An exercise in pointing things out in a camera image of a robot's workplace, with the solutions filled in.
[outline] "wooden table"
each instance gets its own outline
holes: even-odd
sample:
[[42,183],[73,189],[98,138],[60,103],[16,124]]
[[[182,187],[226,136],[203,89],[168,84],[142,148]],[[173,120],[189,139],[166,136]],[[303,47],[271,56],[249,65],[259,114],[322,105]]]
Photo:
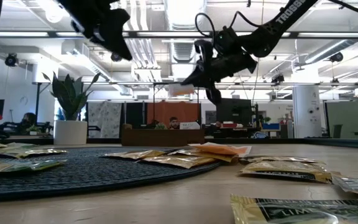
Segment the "wooden table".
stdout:
[[[255,145],[251,154],[311,157],[329,170],[358,177],[358,149]],[[357,198],[325,184],[237,177],[237,166],[163,184],[98,194],[0,203],[0,223],[234,223],[230,194],[260,198]]]

